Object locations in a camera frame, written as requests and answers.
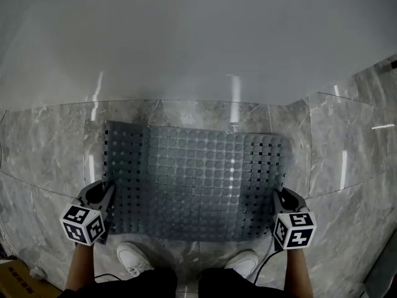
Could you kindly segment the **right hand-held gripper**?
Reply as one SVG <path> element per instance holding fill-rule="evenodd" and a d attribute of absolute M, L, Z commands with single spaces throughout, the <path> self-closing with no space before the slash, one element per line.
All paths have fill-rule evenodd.
<path fill-rule="evenodd" d="M 272 236 L 275 250 L 296 250 L 308 248 L 317 228 L 314 212 L 295 191 L 275 189 L 272 194 L 274 229 Z"/>

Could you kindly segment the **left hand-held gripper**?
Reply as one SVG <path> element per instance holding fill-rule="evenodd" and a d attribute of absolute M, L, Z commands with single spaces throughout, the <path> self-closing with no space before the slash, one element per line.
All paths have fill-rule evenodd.
<path fill-rule="evenodd" d="M 67 203 L 60 215 L 60 224 L 68 240 L 92 246 L 106 244 L 108 224 L 105 220 L 112 206 L 115 184 L 103 190 L 101 180 L 84 187 L 72 203 Z"/>

